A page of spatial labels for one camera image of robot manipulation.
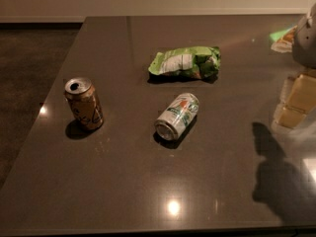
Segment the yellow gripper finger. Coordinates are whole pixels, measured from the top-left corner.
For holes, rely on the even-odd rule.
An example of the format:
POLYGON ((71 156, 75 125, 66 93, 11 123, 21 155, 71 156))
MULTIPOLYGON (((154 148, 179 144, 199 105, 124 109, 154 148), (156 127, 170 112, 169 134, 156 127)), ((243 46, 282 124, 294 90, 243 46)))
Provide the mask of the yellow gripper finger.
POLYGON ((294 80, 285 103, 306 114, 311 112, 316 107, 316 78, 300 74, 294 80))
POLYGON ((276 106, 274 120, 280 126, 287 128, 295 128, 305 118, 306 114, 299 112, 296 109, 288 109, 286 106, 283 105, 276 106))

